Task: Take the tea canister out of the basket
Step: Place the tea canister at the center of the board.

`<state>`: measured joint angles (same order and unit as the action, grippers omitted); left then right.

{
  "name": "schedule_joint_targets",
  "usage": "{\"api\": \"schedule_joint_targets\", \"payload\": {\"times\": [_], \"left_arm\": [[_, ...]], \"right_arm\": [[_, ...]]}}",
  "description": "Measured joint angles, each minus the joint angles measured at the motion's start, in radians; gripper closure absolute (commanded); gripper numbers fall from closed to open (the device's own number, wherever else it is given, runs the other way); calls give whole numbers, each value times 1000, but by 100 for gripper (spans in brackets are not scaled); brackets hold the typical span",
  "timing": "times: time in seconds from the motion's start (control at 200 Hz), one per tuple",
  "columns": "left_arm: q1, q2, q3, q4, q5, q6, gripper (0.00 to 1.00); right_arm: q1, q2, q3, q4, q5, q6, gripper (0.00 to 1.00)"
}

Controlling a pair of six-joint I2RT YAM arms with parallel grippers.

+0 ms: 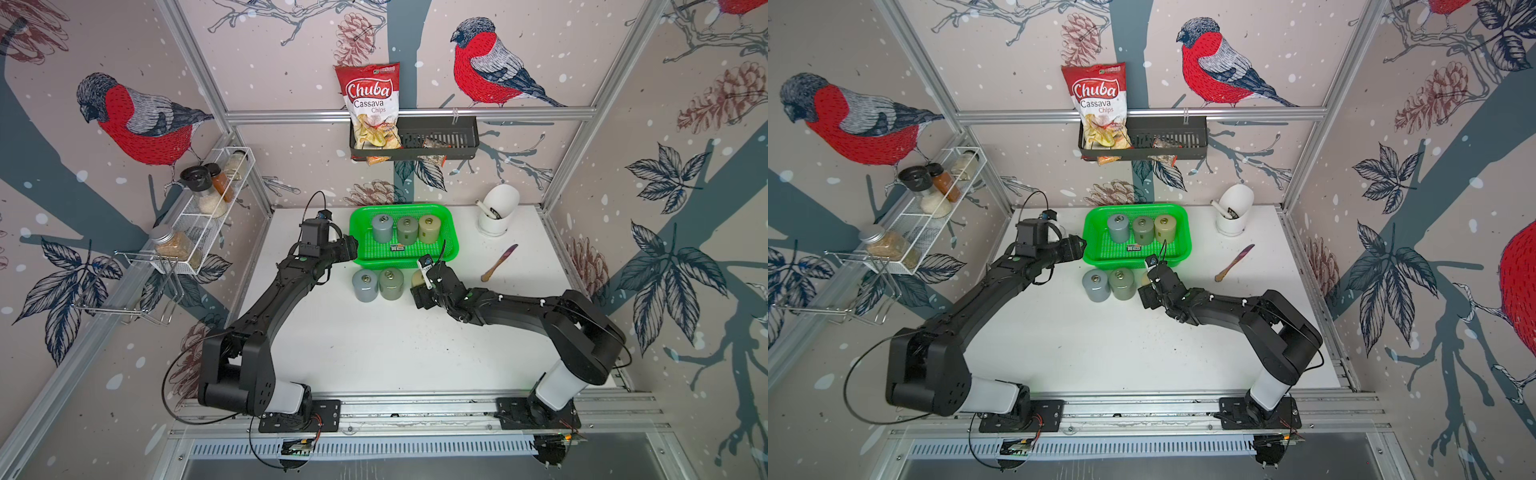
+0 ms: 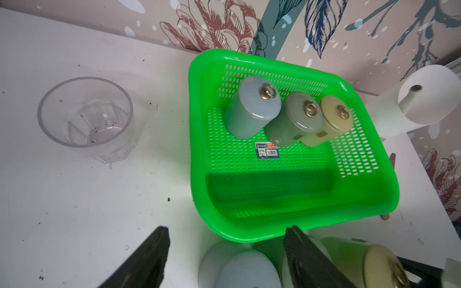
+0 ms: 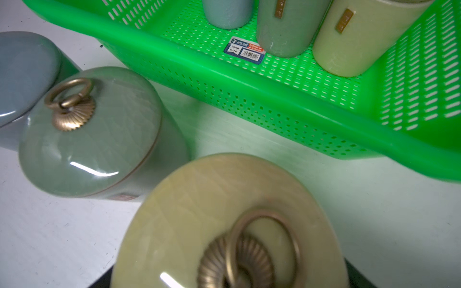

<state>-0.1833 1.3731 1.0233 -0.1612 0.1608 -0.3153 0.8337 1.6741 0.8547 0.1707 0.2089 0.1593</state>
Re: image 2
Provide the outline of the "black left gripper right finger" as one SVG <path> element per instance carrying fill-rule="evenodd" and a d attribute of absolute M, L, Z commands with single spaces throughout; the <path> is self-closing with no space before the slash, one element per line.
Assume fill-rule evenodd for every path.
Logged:
<path fill-rule="evenodd" d="M 355 286 L 299 227 L 287 228 L 283 245 L 295 288 L 353 288 Z"/>

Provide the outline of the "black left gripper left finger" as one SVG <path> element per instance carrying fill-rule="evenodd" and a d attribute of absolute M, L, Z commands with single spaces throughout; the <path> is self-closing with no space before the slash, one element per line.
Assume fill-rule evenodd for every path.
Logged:
<path fill-rule="evenodd" d="M 160 287 L 164 279 L 169 247 L 169 229 L 159 226 L 100 287 Z"/>

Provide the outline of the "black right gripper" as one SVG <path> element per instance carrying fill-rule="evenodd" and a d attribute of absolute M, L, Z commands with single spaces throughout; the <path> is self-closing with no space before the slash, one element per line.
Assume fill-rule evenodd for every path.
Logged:
<path fill-rule="evenodd" d="M 409 280 L 409 288 L 459 288 L 461 286 L 460 261 L 446 258 L 444 269 L 440 269 L 405 258 L 398 257 L 398 260 L 405 272 L 420 277 L 417 282 Z"/>

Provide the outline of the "sage green tea canister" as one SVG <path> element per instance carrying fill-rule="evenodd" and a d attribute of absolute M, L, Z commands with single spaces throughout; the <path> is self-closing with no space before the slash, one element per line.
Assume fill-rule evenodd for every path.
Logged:
<path fill-rule="evenodd" d="M 315 240 L 311 236 L 307 235 L 307 237 L 314 242 L 315 246 L 320 249 L 320 251 L 327 257 L 328 260 L 331 260 L 328 256 L 328 253 L 319 241 Z M 288 268 L 288 261 L 283 242 L 284 237 L 278 237 L 272 240 L 256 243 L 255 249 L 267 256 L 269 260 L 274 264 L 282 282 L 282 286 L 284 288 L 294 288 Z"/>

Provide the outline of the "yellow-green tea canister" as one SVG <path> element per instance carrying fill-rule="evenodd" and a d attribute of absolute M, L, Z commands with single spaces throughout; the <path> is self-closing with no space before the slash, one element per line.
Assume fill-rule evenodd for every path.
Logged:
<path fill-rule="evenodd" d="M 333 264 L 358 288 L 409 288 L 397 256 L 385 246 L 361 240 L 320 240 Z"/>

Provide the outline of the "blue-grey tea canister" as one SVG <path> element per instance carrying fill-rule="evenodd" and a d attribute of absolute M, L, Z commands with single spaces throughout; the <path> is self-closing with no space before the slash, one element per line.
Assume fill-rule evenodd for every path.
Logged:
<path fill-rule="evenodd" d="M 269 258 L 242 244 L 222 241 L 205 254 L 198 270 L 200 288 L 280 288 Z"/>

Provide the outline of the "beige tea canister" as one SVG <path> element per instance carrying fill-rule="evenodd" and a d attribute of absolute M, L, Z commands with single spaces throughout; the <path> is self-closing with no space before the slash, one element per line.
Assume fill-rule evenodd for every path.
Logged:
<path fill-rule="evenodd" d="M 353 116 L 348 106 L 335 96 L 324 96 L 319 102 L 323 114 L 322 126 L 318 132 L 301 138 L 301 143 L 314 147 L 328 142 L 353 127 Z"/>

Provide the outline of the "grey-green canister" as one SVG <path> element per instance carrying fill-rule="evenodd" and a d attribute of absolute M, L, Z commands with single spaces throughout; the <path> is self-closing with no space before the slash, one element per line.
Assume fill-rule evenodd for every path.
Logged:
<path fill-rule="evenodd" d="M 295 91 L 285 98 L 279 115 L 264 128 L 264 132 L 271 143 L 283 148 L 318 132 L 322 123 L 323 114 L 314 98 Z"/>

